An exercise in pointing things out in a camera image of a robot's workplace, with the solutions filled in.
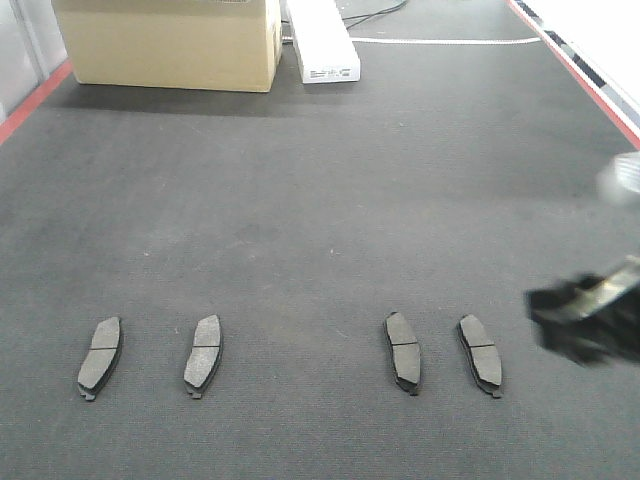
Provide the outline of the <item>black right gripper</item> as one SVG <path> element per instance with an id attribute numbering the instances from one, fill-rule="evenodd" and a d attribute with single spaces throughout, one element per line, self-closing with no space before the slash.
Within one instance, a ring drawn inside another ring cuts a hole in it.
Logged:
<path id="1" fill-rule="evenodd" d="M 582 273 L 524 293 L 534 338 L 576 364 L 639 362 L 639 257 L 628 255 L 611 273 Z"/>

